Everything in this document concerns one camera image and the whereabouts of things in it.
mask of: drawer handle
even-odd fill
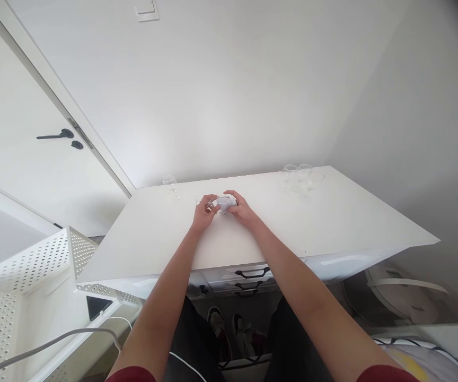
[[[240,292],[234,292],[234,294],[241,298],[251,298],[251,297],[254,297],[257,292],[258,290],[254,289],[252,294],[241,294]]]
[[[255,286],[253,286],[253,287],[251,286],[251,287],[249,287],[249,288],[244,288],[244,287],[242,287],[240,283],[235,284],[234,286],[240,288],[241,290],[252,290],[252,289],[257,289],[257,288],[259,287],[259,285],[261,285],[261,284],[262,284],[262,280],[259,280],[259,281],[256,283]]]
[[[239,275],[239,276],[242,276],[246,279],[257,279],[259,277],[263,277],[266,273],[268,273],[270,271],[270,267],[266,267],[266,268],[263,268],[262,269],[262,275],[255,275],[255,276],[245,276],[243,274],[243,271],[236,271],[235,274]]]

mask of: small object in hand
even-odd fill
[[[208,205],[211,209],[214,209],[216,206],[220,206],[220,211],[225,213],[229,207],[238,205],[236,199],[231,195],[219,196],[216,199],[212,199],[208,202]]]

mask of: sneaker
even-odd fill
[[[225,331],[224,319],[222,312],[217,307],[211,307],[208,311],[208,322],[211,325],[215,336],[220,343],[218,352],[218,362],[229,362],[233,359],[231,344]]]
[[[255,357],[264,353],[266,336],[263,333],[252,330],[252,323],[245,322],[239,314],[233,316],[233,331],[236,343],[244,358]]]

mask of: cable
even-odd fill
[[[121,318],[121,319],[124,319],[126,322],[128,322],[128,325],[130,326],[130,330],[132,330],[132,324],[131,324],[130,321],[127,320],[125,317],[118,317],[118,316],[106,317],[106,319],[112,319],[112,318]]]
[[[199,377],[201,377],[201,379],[203,380],[203,382],[207,382],[207,381],[204,379],[204,377],[201,375],[200,372],[198,372],[194,367],[190,366],[190,365],[188,364],[188,362],[186,362],[186,361],[185,361],[183,358],[181,358],[179,355],[176,355],[176,354],[174,354],[173,352],[169,352],[169,354],[172,354],[173,356],[175,356],[176,358],[178,358],[181,362],[183,362],[185,365],[187,365],[190,369],[192,369],[193,371],[195,371],[196,374],[197,374]]]
[[[22,353],[19,355],[16,355],[15,357],[12,357],[10,359],[7,359],[3,362],[0,362],[0,370],[10,366],[11,364],[14,364],[16,362],[22,361],[23,359],[30,357],[38,352],[41,352],[42,350],[48,348],[49,346],[54,345],[55,343],[63,340],[64,338],[71,336],[73,334],[79,334],[79,333],[93,333],[93,332],[105,332],[109,333],[112,336],[112,340],[114,341],[114,345],[116,346],[116,349],[118,349],[118,353],[121,352],[121,345],[118,342],[118,337],[115,332],[109,329],[104,329],[104,328],[84,328],[84,329],[75,329],[72,330],[68,333],[62,334],[61,336],[55,338],[54,340],[47,342],[46,344],[39,346],[37,348],[34,348],[33,350],[27,351],[26,353]]]

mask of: dresser top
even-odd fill
[[[140,188],[110,229],[77,282],[162,273],[188,231],[196,201],[227,189],[242,195],[298,257],[427,245],[439,240],[331,166],[309,202],[280,191],[281,172]],[[248,230],[218,213],[206,230],[193,269],[263,262]]]

